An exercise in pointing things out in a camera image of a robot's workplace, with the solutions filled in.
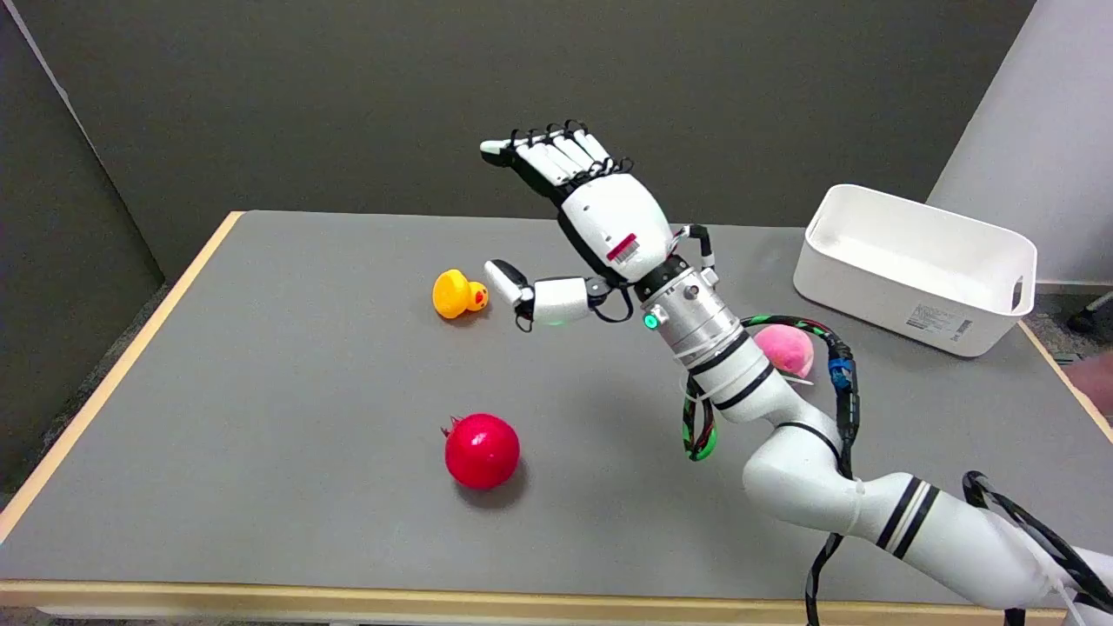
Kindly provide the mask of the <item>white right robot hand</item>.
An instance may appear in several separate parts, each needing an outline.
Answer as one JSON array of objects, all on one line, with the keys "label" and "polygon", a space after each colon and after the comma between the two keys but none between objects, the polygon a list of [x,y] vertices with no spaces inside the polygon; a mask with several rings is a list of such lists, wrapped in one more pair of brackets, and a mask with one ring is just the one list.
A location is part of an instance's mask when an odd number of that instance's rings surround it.
[{"label": "white right robot hand", "polygon": [[481,143],[490,165],[511,168],[538,195],[556,206],[556,225],[591,268],[588,276],[530,281],[504,260],[489,260],[484,270],[493,288],[514,312],[521,331],[538,323],[564,325],[580,317],[603,317],[602,305],[613,292],[627,309],[648,306],[646,325],[657,330],[667,310],[651,300],[690,265],[676,250],[684,238],[700,244],[698,282],[684,288],[688,299],[703,297],[718,274],[710,234],[703,225],[672,229],[663,209],[643,183],[633,162],[610,155],[585,123],[569,119],[544,130],[512,130],[505,139]]}]

